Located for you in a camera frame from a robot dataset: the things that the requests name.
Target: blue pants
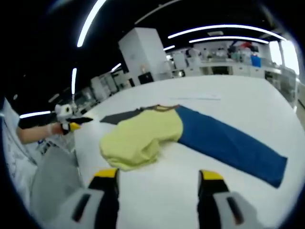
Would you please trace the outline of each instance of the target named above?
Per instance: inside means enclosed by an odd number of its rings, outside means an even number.
[[[183,106],[175,110],[183,123],[179,143],[260,178],[274,187],[281,185],[286,157],[210,116]]]

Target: white tabletop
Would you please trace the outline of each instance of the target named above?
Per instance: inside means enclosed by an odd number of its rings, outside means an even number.
[[[217,99],[204,98],[214,95]],[[103,134],[115,126],[99,123],[106,115],[154,104],[181,104],[210,115],[288,157],[279,189],[179,143],[162,148],[152,165],[120,176],[119,229],[195,229],[198,170],[220,173],[231,191],[257,210],[266,227],[277,228],[288,216],[305,178],[305,132],[292,107],[264,79],[198,76],[158,81],[115,94],[85,116],[94,121],[75,132],[76,153],[84,184],[109,167],[99,150]]]

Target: yellow shirt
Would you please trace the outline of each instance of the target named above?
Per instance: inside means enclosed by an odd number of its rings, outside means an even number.
[[[178,141],[183,124],[174,109],[146,110],[120,122],[100,141],[102,156],[113,167],[135,169],[157,160],[160,143]]]

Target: fluorescent light strip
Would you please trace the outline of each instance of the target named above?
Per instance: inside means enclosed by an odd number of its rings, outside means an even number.
[[[97,0],[95,5],[93,6],[92,10],[90,11],[90,13],[85,21],[85,24],[81,30],[81,34],[80,34],[80,37],[77,42],[77,47],[82,47],[82,45],[84,44],[87,32],[93,22],[93,19],[95,18],[97,12],[100,10],[100,8],[102,7],[102,5],[105,2],[106,2],[106,0]]]
[[[194,28],[194,29],[190,29],[190,30],[185,30],[182,32],[178,32],[175,33],[173,35],[170,35],[168,37],[168,39],[171,39],[173,37],[177,37],[186,33],[190,33],[190,32],[195,32],[195,31],[200,31],[200,30],[208,30],[208,29],[219,29],[219,28],[239,28],[239,29],[248,29],[248,30],[255,30],[255,31],[259,31],[259,32],[264,32],[267,34],[270,34],[271,36],[277,37],[283,41],[287,41],[286,38],[274,33],[274,32],[270,32],[268,30],[264,30],[264,29],[260,29],[257,27],[253,27],[253,26],[248,26],[248,25],[209,25],[209,26],[203,26],[203,27],[199,27],[199,28]]]
[[[195,42],[203,42],[203,41],[210,41],[210,40],[219,40],[219,39],[227,39],[227,40],[248,40],[253,42],[261,42],[268,44],[269,42],[257,39],[257,38],[251,38],[251,37],[238,37],[238,36],[222,36],[222,37],[207,37],[207,38],[201,38],[197,40],[189,41],[189,43],[195,43]]]
[[[51,114],[51,111],[42,111],[42,112],[34,112],[34,113],[29,113],[29,114],[22,114],[19,116],[19,118],[28,118],[28,117],[38,116],[38,115],[47,115],[47,114]]]
[[[72,92],[72,94],[75,94],[76,72],[77,72],[77,68],[73,68],[73,71],[72,71],[72,81],[71,81],[71,92]]]
[[[149,13],[145,14],[143,17],[138,19],[134,24],[135,25],[138,24],[139,22],[143,21],[145,18],[149,17],[153,13],[156,13],[158,10],[161,10],[162,8],[167,7],[167,6],[169,6],[169,5],[173,4],[173,3],[176,3],[178,1],[181,1],[181,0],[172,0],[172,1],[170,1],[170,2],[168,2],[166,4],[164,4],[164,5],[160,4],[156,9],[154,9],[154,10],[150,11]]]
[[[166,50],[169,50],[169,49],[173,49],[174,47],[175,47],[175,46],[172,45],[172,46],[170,46],[170,47],[164,48],[163,50],[166,51]]]
[[[59,97],[59,94],[55,94],[51,99],[48,100],[49,103],[52,103],[56,98]]]
[[[117,70],[118,67],[120,67],[121,65],[122,65],[121,63],[117,64],[114,68],[111,69],[111,72],[114,72],[115,70]]]

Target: human arm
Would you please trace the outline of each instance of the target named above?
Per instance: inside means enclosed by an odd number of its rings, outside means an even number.
[[[60,123],[53,123],[45,126],[37,126],[29,129],[21,129],[17,127],[17,135],[21,143],[29,144],[37,142],[41,139],[52,135],[62,135],[62,127]]]

